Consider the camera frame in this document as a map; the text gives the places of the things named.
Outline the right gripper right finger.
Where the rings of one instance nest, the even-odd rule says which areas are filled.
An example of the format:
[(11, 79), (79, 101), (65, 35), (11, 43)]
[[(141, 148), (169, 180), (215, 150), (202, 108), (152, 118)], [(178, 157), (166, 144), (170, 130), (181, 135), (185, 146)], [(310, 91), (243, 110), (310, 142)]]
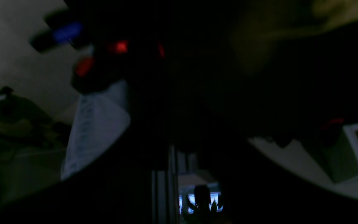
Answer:
[(330, 121), (358, 119), (358, 21), (322, 34), (278, 42), (254, 77), (214, 95), (220, 123), (213, 171), (233, 224), (358, 224), (358, 200), (325, 190), (280, 167), (248, 138), (280, 147), (325, 133)]

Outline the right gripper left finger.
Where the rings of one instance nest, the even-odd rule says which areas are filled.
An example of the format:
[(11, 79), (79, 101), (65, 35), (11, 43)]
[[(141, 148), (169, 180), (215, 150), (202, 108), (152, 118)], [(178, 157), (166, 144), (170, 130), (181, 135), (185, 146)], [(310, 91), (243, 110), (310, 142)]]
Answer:
[(131, 123), (90, 165), (66, 180), (0, 208), (0, 224), (176, 224), (178, 194), (171, 165), (175, 85), (189, 65), (209, 55), (199, 45), (200, 14), (195, 1), (66, 0), (84, 27), (84, 44), (95, 49), (118, 40), (158, 40), (165, 75), (142, 88), (128, 83)]

